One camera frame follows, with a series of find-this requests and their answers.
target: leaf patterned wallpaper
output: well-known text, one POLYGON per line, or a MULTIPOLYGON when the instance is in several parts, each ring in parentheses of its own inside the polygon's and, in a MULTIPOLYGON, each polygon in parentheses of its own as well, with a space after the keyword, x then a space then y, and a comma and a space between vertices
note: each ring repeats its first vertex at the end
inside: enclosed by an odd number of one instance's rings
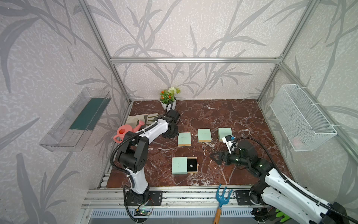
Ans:
MULTIPOLYGON (((277 57, 308 0, 88 0, 111 57, 277 57)), ((270 64, 117 64, 132 99, 255 98, 270 64)))
MULTIPOLYGON (((321 1, 285 63, 336 119, 358 140, 358 1, 321 1)), ((283 72, 260 102, 291 173, 302 186, 337 201, 358 218, 358 166, 334 137, 313 151, 295 152, 270 108, 283 72)))
POLYGON ((74 223, 127 103, 76 1, 0 1, 0 223, 74 223), (84 87, 112 100, 81 152, 41 138, 84 87))

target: white wire basket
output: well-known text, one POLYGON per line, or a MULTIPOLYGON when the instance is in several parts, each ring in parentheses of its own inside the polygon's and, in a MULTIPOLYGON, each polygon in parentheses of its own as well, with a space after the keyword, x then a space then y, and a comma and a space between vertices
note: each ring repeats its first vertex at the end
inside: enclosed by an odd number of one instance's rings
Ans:
POLYGON ((296 84, 282 85, 271 103, 295 151, 311 151, 337 131, 307 94, 296 84))

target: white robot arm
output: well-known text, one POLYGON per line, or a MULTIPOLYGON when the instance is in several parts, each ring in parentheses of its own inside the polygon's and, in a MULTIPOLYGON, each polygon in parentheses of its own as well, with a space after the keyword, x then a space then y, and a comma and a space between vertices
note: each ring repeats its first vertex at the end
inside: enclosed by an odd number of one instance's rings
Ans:
POLYGON ((149 186, 143 169, 147 161, 148 145, 159 135, 164 138, 173 138, 179 135, 177 124, 180 121, 180 114, 177 111, 169 110, 155 119, 156 121, 145 129, 135 133, 126 132, 123 141, 111 154, 112 167, 124 172, 129 177, 131 187, 125 187, 130 190, 130 194, 133 195, 134 201, 138 204, 145 203, 149 199, 149 186), (116 153, 116 160, 124 168, 114 163, 116 153))
POLYGON ((333 205, 310 193, 299 184, 280 172, 265 146, 250 137, 233 138, 230 135, 223 138, 229 152, 216 152, 210 157, 221 164, 246 166, 247 170, 258 177, 260 181, 251 188, 251 201, 258 204, 261 200, 300 224, 348 224, 357 220, 347 216, 343 206, 335 202, 333 205), (257 157, 255 147, 248 141, 258 143, 267 153, 270 161, 257 157))

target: watering can spout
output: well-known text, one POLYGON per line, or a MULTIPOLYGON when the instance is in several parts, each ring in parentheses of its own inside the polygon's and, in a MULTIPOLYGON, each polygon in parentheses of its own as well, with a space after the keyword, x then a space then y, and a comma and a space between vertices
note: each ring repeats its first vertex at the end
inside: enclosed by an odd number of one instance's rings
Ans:
POLYGON ((137 127, 133 128, 132 132, 137 132, 139 131, 140 127, 142 127, 145 123, 143 121, 139 121, 139 124, 137 125, 137 127))

